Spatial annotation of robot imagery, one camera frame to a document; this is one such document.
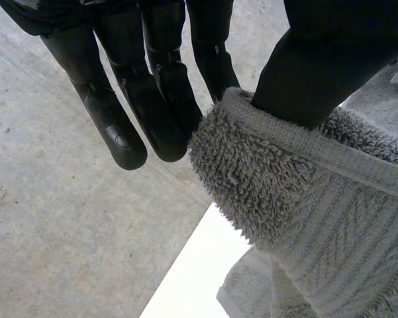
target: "gray concrete surface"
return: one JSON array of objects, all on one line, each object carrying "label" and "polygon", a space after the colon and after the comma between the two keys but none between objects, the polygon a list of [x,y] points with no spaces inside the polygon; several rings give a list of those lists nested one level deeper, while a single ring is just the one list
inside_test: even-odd
[{"label": "gray concrete surface", "polygon": [[[235,1],[227,47],[244,88],[287,28],[282,0]],[[188,24],[183,39],[209,110]],[[141,314],[211,202],[188,158],[148,149],[141,170],[118,168],[40,39],[0,8],[0,318]]]}]

